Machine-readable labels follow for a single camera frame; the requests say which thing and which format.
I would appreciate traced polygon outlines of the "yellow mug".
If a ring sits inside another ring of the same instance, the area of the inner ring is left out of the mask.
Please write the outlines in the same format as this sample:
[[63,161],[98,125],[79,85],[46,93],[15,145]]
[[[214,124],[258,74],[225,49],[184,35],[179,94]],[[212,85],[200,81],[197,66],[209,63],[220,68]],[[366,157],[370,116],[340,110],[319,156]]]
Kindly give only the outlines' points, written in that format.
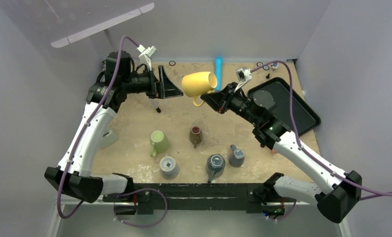
[[217,78],[212,72],[197,72],[184,76],[182,78],[183,93],[193,98],[193,104],[197,107],[202,106],[204,102],[197,103],[199,96],[214,91],[217,87]]

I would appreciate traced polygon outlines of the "brown mug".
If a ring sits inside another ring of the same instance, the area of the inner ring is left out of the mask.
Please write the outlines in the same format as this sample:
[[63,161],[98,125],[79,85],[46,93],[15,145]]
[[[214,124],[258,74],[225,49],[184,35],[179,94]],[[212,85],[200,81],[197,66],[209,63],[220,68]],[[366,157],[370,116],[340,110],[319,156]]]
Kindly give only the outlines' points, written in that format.
[[201,128],[198,126],[193,126],[190,129],[189,141],[192,143],[194,148],[196,148],[203,141],[203,133]]

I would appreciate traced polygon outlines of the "green mug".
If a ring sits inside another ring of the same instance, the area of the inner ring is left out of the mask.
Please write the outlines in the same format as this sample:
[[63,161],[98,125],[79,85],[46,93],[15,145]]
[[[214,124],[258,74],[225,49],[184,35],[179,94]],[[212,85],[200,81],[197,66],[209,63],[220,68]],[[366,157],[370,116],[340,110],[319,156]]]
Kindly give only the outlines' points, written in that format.
[[170,142],[166,134],[160,130],[153,131],[150,136],[150,157],[154,158],[157,154],[165,153],[170,148]]

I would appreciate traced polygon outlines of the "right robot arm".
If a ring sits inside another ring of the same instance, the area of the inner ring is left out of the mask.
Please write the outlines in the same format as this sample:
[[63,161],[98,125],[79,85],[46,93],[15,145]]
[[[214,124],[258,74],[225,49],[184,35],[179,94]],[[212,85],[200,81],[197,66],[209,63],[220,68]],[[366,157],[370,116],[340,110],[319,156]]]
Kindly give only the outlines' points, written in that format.
[[312,179],[308,183],[274,174],[264,183],[265,197],[271,201],[289,197],[316,205],[326,219],[341,223],[360,200],[362,176],[356,171],[347,173],[298,142],[295,132],[274,115],[277,105],[269,92],[258,89],[245,96],[236,87],[237,83],[229,83],[201,99],[220,114],[230,110],[250,122],[261,147],[283,155]]

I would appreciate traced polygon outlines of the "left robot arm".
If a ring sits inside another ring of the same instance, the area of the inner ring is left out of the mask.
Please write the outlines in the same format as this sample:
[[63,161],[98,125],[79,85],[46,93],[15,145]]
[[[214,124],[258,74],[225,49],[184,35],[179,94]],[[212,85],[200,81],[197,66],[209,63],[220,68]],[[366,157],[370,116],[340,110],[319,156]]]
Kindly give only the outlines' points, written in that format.
[[104,65],[105,69],[88,90],[81,124],[73,141],[58,164],[48,167],[44,173],[45,179],[57,191],[88,203],[95,202],[101,195],[115,194],[122,202],[133,198],[129,176],[91,174],[104,134],[128,94],[144,93],[150,99],[183,96],[183,91],[169,80],[163,66],[158,67],[158,76],[148,66],[138,73],[130,54],[125,51],[111,52]]

